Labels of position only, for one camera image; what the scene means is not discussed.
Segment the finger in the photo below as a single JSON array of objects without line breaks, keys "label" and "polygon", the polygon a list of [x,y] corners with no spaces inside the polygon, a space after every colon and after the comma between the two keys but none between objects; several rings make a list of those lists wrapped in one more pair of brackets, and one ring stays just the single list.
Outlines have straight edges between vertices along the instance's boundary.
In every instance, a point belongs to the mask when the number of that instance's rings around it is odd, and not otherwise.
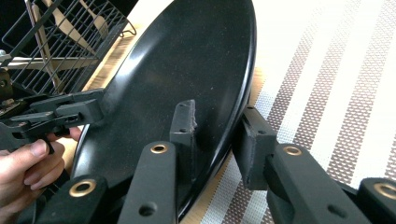
[{"label": "finger", "polygon": [[73,127],[69,129],[69,134],[65,136],[56,136],[55,133],[49,133],[47,134],[47,138],[51,141],[54,142],[60,138],[73,138],[75,141],[78,141],[78,139],[81,136],[81,129],[79,127]]},{"label": "finger", "polygon": [[53,183],[64,170],[64,161],[60,161],[49,173],[44,175],[37,183],[30,186],[31,190],[42,189]]},{"label": "finger", "polygon": [[3,181],[23,174],[32,166],[42,161],[50,152],[43,140],[25,145],[7,156],[0,157],[0,176]]},{"label": "finger", "polygon": [[32,166],[25,173],[23,180],[25,185],[35,184],[62,160],[62,155],[64,154],[64,145],[58,142],[52,142],[51,145],[54,149],[54,153],[48,155],[44,160]]}]

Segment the wire dish rack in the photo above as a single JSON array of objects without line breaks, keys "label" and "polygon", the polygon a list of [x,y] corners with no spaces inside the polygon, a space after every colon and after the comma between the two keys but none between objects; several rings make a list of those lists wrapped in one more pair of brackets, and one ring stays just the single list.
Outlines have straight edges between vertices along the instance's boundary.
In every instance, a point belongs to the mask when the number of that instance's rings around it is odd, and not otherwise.
[{"label": "wire dish rack", "polygon": [[24,3],[26,11],[2,38],[11,51],[0,52],[0,67],[28,95],[81,91],[128,24],[107,0]]}]

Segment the black mount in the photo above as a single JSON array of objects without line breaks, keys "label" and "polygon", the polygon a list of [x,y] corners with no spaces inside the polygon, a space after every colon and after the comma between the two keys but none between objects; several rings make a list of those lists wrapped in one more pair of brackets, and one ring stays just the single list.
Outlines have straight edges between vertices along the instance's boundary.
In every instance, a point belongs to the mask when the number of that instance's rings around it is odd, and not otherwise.
[{"label": "black mount", "polygon": [[[29,102],[25,115],[2,119],[0,148],[102,118],[103,90]],[[177,189],[202,168],[196,147],[195,102],[177,104],[169,141],[146,145],[125,195],[111,198],[106,179],[83,175],[66,182],[48,203],[37,201],[35,223],[177,223]],[[233,135],[233,154],[246,188],[267,189],[276,223],[395,223],[396,183],[366,178],[358,190],[332,180],[309,151],[279,144],[276,134],[247,106]]]}]

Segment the metal grommet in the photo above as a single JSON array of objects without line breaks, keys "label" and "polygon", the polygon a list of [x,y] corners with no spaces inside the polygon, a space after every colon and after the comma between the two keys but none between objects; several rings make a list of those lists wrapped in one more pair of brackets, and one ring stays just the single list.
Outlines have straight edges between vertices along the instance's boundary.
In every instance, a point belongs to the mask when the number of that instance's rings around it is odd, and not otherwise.
[{"label": "metal grommet", "polygon": [[0,87],[5,88],[7,86],[7,81],[6,80],[1,80],[0,81]]},{"label": "metal grommet", "polygon": [[383,196],[396,200],[396,187],[388,183],[376,183],[374,189]]},{"label": "metal grommet", "polygon": [[151,152],[155,154],[161,154],[164,153],[168,150],[168,147],[163,144],[155,145],[154,147],[151,148]]},{"label": "metal grommet", "polygon": [[96,181],[94,179],[83,179],[73,185],[69,190],[72,197],[78,198],[90,194],[96,188]]},{"label": "metal grommet", "polygon": [[297,147],[284,147],[283,150],[291,156],[300,156],[303,152]]}]

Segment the hand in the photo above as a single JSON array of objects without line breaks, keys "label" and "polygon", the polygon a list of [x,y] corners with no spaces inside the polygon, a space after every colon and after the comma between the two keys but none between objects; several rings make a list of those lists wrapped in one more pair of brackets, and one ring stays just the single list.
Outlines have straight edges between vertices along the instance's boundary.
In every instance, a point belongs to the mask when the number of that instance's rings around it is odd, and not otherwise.
[{"label": "hand", "polygon": [[[79,139],[79,129],[70,129],[70,135]],[[64,169],[64,146],[51,142],[54,153],[43,140],[23,146],[9,153],[0,151],[0,223],[14,223],[20,211],[54,182]]]}]

